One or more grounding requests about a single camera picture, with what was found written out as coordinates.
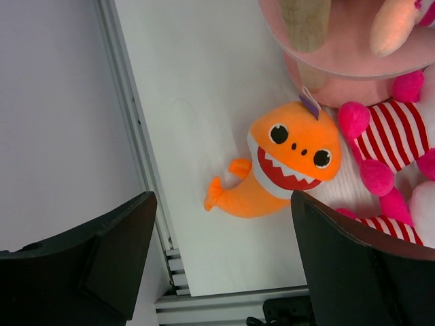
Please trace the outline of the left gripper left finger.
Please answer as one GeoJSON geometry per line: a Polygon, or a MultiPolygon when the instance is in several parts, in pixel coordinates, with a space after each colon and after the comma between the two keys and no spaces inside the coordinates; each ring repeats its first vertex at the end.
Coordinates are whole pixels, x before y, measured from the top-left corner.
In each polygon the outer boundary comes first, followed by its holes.
{"type": "Polygon", "coordinates": [[[156,218],[143,192],[58,235],[1,252],[2,325],[125,325],[156,218]]]}

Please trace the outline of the white plush face down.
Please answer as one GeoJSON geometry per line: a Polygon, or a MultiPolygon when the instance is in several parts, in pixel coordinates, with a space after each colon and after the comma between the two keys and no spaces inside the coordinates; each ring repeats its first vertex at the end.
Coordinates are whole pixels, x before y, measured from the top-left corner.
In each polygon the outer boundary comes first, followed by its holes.
{"type": "Polygon", "coordinates": [[[399,193],[393,191],[383,213],[373,217],[359,217],[347,209],[337,211],[395,238],[434,248],[434,182],[418,185],[407,203],[399,201],[398,196],[399,193]]]}

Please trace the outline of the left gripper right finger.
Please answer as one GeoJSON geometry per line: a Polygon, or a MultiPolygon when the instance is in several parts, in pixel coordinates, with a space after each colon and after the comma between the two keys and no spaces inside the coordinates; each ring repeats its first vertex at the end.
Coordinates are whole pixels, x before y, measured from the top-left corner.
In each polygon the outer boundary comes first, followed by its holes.
{"type": "Polygon", "coordinates": [[[318,325],[433,325],[434,250],[296,191],[291,210],[318,325]]]}

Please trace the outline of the pink three-tier shelf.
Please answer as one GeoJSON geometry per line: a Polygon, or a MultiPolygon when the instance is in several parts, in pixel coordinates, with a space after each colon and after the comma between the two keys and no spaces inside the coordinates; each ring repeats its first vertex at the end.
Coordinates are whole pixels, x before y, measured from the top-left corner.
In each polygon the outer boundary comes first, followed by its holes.
{"type": "Polygon", "coordinates": [[[309,53],[297,52],[291,46],[278,1],[259,4],[284,51],[290,79],[298,89],[308,87],[323,105],[380,103],[391,96],[395,77],[434,63],[434,30],[421,26],[393,54],[379,58],[371,53],[370,26],[382,1],[333,1],[326,42],[309,53]]]}

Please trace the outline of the white glasses plush face up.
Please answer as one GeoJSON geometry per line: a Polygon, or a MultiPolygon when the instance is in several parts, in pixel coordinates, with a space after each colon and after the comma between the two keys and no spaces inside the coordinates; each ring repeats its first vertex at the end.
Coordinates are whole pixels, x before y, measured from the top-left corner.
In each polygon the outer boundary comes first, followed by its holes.
{"type": "Polygon", "coordinates": [[[397,77],[387,101],[342,104],[338,123],[370,193],[388,195],[411,164],[434,179],[434,65],[397,77]]]}

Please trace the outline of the orange shark plush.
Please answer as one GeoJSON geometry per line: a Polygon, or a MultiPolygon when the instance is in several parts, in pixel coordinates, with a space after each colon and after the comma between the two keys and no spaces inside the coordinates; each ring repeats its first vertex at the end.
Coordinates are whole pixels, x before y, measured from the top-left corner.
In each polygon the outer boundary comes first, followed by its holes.
{"type": "Polygon", "coordinates": [[[225,188],[214,177],[203,202],[206,211],[217,207],[246,219],[270,215],[289,206],[294,191],[331,181],[341,168],[338,128],[307,87],[297,101],[255,120],[247,144],[251,158],[237,158],[228,167],[239,183],[225,188]]]}

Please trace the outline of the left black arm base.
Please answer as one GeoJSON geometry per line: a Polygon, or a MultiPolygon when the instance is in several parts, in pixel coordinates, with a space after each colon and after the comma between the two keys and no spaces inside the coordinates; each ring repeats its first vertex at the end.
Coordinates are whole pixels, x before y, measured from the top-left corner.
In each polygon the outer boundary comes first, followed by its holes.
{"type": "Polygon", "coordinates": [[[266,300],[262,305],[265,322],[246,318],[247,326],[316,326],[311,299],[308,295],[266,300]]]}

